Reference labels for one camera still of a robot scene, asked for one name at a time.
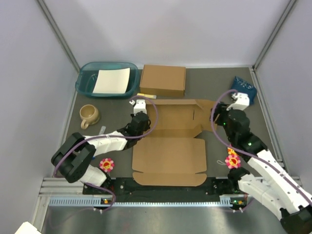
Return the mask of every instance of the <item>ceramic cup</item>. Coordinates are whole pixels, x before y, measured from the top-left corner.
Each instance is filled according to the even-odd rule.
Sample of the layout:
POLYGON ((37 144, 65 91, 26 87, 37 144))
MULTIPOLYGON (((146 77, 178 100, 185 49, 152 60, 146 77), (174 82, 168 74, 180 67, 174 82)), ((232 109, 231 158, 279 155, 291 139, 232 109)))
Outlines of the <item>ceramic cup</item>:
POLYGON ((94 105, 84 105, 80 111, 81 128, 86 129, 89 125, 96 124, 99 121, 99 111, 94 105))

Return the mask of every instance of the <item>closed cardboard box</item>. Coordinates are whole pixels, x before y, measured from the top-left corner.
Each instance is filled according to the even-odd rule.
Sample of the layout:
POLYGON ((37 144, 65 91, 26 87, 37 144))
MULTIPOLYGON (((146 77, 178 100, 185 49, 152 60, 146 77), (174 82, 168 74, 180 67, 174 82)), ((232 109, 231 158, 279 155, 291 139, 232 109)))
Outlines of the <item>closed cardboard box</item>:
MULTIPOLYGON (((133 150, 133 178, 138 184, 199 186, 205 182, 206 144, 194 137, 203 130, 212 131, 209 116, 214 103, 198 99, 155 100, 158 125, 133 150)), ((155 110, 149 102, 146 109, 153 124, 155 110)))
POLYGON ((185 67, 145 65, 142 71, 140 92, 144 94, 183 97, 185 67))

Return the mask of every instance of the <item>brown box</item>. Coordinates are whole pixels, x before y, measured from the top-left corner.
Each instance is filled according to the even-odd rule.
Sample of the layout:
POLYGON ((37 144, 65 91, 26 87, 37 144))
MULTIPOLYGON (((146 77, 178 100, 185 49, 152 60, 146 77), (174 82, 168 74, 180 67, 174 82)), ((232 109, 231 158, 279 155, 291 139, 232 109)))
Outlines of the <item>brown box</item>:
POLYGON ((144 94, 183 97, 185 67, 144 65, 140 92, 144 94))
MULTIPOLYGON (((198 186, 205 182, 205 140, 194 137, 203 130, 212 131, 209 116, 214 103, 198 99, 155 100, 158 125, 133 150, 133 178, 137 183, 198 186)), ((150 103, 146 109, 153 124, 155 110, 150 103)))

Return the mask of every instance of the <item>gray floor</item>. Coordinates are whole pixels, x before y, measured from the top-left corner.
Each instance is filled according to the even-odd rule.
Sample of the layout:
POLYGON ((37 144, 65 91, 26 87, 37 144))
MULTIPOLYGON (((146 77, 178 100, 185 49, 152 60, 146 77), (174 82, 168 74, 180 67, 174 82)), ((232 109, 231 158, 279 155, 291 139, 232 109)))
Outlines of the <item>gray floor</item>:
POLYGON ((42 234, 285 234, 277 218, 257 201, 244 213, 230 208, 116 207, 102 215, 81 207, 50 207, 52 226, 42 234), (65 223, 64 220, 74 215, 65 223))
MULTIPOLYGON (((235 76, 240 76, 252 83, 249 68, 187 69, 184 98, 217 100, 223 92, 230 88, 235 76)), ((226 103, 231 103, 229 97, 224 98, 224 101, 226 103)), ((131 112, 132 106, 127 99, 95 99, 77 95, 67 136, 74 132, 80 132, 86 136, 97 135, 102 125, 106 126, 105 133, 112 132, 118 128, 124 127, 131 120, 131 112), (79 110, 85 104, 95 105, 101 113, 101 119, 97 124, 89 126, 86 130, 82 130, 80 128, 81 120, 79 117, 79 110)), ((250 118, 252 132, 259 136, 273 152, 268 130, 257 98, 255 104, 246 109, 246 114, 250 118)), ((226 139, 222 128, 218 127, 217 132, 223 139, 226 139)), ((206 141, 207 176, 227 176, 228 168, 216 163, 217 160, 223 161, 227 156, 226 147, 223 146, 211 132, 203 132, 198 138, 205 139, 206 141)), ((109 152, 105 155, 98 156, 92 162, 92 165, 98 166, 99 162, 104 157, 110 157, 115 162, 115 167, 111 172, 112 177, 132 177, 132 151, 132 149, 129 149, 126 151, 109 152)), ((259 176, 248 164, 243 162, 243 166, 254 173, 255 176, 259 176)))

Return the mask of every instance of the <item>plastic tray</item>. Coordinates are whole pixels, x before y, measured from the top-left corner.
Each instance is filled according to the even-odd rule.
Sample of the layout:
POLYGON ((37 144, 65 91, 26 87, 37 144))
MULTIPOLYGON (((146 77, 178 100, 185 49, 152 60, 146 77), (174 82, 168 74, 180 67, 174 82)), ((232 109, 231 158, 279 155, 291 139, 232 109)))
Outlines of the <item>plastic tray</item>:
POLYGON ((129 62, 90 62, 84 65, 75 83, 75 88, 78 93, 89 97, 103 98, 129 98, 138 88, 140 81, 137 66, 129 62), (127 90, 124 94, 94 94, 93 89, 98 78, 99 70, 118 70, 130 68, 130 77, 127 90))

